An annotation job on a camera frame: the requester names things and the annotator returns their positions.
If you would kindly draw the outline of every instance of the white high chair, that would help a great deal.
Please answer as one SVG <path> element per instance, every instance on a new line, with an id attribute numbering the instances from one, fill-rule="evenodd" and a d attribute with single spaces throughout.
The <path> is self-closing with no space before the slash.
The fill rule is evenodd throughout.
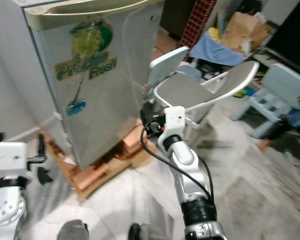
<path id="1" fill-rule="evenodd" d="M 176 72 L 178 64 L 188 52 L 187 47 L 171 51 L 150 63 L 149 78 L 155 100 L 163 107 L 183 106 L 188 128 L 185 139 L 192 129 L 203 124 L 206 114 L 217 101 L 232 96 L 246 87 L 255 76 L 259 63 L 248 61 L 201 84 L 182 72 Z"/>

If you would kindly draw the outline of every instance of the black cable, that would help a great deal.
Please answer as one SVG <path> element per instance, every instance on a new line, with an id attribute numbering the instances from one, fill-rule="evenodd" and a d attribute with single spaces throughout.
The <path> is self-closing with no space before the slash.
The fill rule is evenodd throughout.
<path id="1" fill-rule="evenodd" d="M 144 149 L 148 154 L 150 154 L 151 156 L 153 156 L 153 157 L 155 157 L 156 159 L 160 160 L 161 162 L 167 164 L 169 167 L 171 167 L 171 168 L 173 168 L 174 170 L 178 171 L 179 173 L 185 175 L 187 178 L 189 178 L 191 181 L 193 181 L 195 184 L 197 184 L 197 185 L 199 186 L 199 188 L 201 188 L 201 189 L 204 191 L 204 193 L 206 194 L 207 198 L 208 198 L 213 204 L 215 204 L 214 201 L 213 201 L 213 199 L 212 199 L 212 197 L 211 197 L 211 195 L 210 195 L 210 193 L 207 191 L 207 189 L 206 189 L 204 186 L 202 186 L 202 184 L 200 184 L 197 180 L 195 180 L 192 176 L 190 176 L 190 175 L 189 175 L 188 173 L 186 173 L 185 171 L 183 171 L 183 170 L 181 170 L 180 168 L 174 166 L 173 164 L 171 164 L 171 163 L 168 162 L 167 160 L 163 159 L 161 156 L 159 156 L 159 155 L 155 154 L 154 152 L 152 152 L 152 151 L 145 145 L 145 142 L 144 142 L 144 133 L 145 133 L 145 130 L 146 130 L 146 128 L 148 127 L 148 125 L 150 125 L 150 124 L 153 123 L 153 122 L 156 122 L 156 118 L 151 119 L 150 121 L 148 121 L 148 122 L 144 125 L 144 127 L 143 127 L 143 129 L 142 129 L 142 131 L 141 131 L 140 142 L 141 142 L 141 146 L 143 147 L 143 149 Z"/>
<path id="2" fill-rule="evenodd" d="M 212 182 L 212 176 L 211 176 L 211 172 L 210 172 L 210 169 L 206 163 L 205 160 L 203 160 L 200 156 L 198 156 L 198 158 L 200 159 L 200 161 L 203 163 L 205 169 L 206 169 L 206 172 L 208 174 L 208 178 L 209 178 L 209 184 L 210 184 L 210 191 L 211 191 L 211 200 L 212 202 L 214 203 L 215 202 L 215 193 L 214 193 L 214 184 Z"/>

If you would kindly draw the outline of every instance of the child's leg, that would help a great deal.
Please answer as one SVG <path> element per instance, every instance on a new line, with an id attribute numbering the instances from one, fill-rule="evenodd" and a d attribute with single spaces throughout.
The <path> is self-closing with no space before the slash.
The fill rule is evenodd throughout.
<path id="1" fill-rule="evenodd" d="M 260 149 L 261 152 L 264 152 L 267 147 L 272 144 L 274 139 L 279 138 L 285 132 L 288 132 L 293 127 L 289 124 L 287 118 L 283 118 L 278 124 L 274 125 L 273 128 L 269 130 L 263 140 L 261 140 L 257 147 Z"/>

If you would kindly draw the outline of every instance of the blue cloth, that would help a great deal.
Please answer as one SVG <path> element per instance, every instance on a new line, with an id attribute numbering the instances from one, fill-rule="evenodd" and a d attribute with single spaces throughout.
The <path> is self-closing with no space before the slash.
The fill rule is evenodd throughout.
<path id="1" fill-rule="evenodd" d="M 244 56 L 213 40 L 205 32 L 190 51 L 190 57 L 216 64 L 235 66 L 244 61 Z"/>
<path id="2" fill-rule="evenodd" d="M 300 129 L 300 110 L 292 109 L 288 115 L 287 120 L 295 129 Z"/>

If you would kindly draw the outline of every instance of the refrigerator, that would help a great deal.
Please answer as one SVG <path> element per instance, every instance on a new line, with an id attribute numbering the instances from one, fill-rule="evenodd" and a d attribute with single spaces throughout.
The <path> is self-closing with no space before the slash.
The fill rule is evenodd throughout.
<path id="1" fill-rule="evenodd" d="M 162 0 L 0 0 L 0 57 L 33 118 L 80 168 L 133 129 Z"/>

